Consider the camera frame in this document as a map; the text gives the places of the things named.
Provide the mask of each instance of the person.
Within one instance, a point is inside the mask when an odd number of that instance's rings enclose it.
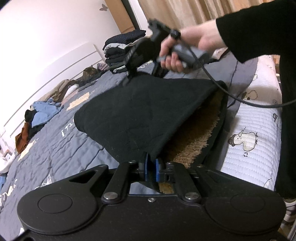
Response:
[[[212,53],[228,47],[241,63],[264,54],[280,55],[283,103],[296,99],[296,0],[274,0],[242,9],[200,25],[181,29],[188,44]],[[159,55],[166,56],[176,40],[168,36]],[[162,68],[183,72],[172,53]],[[281,157],[275,190],[287,199],[296,198],[296,103],[282,108]]]

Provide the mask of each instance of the small screw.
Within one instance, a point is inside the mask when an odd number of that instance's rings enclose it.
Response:
[[[185,198],[188,200],[195,200],[198,199],[200,196],[198,193],[196,192],[188,192],[185,194]]]
[[[118,198],[118,194],[116,192],[106,192],[104,194],[104,198],[107,200],[113,200]]]
[[[155,202],[155,201],[156,201],[156,199],[154,197],[148,198],[148,202]]]

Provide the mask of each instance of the white headboard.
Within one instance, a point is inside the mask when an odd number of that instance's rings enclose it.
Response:
[[[96,68],[98,62],[103,61],[95,46],[85,43],[65,54],[49,66],[47,66],[36,79],[32,80],[31,92],[25,92],[18,98],[18,108],[14,108],[11,116],[6,116],[4,124],[5,136],[15,136],[22,130],[25,121],[25,111],[30,105],[52,90],[64,79],[76,79],[82,75],[85,68],[93,65]]]

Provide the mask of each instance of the black sleeve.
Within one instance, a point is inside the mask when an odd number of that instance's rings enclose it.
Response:
[[[274,0],[216,20],[234,56],[245,62],[264,54],[295,53],[296,0]]]

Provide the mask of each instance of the orange brown garment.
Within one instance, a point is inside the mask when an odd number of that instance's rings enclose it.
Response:
[[[29,143],[29,128],[30,124],[28,122],[25,122],[24,127],[22,128],[22,132],[15,137],[15,146],[19,154],[26,148],[27,144]]]

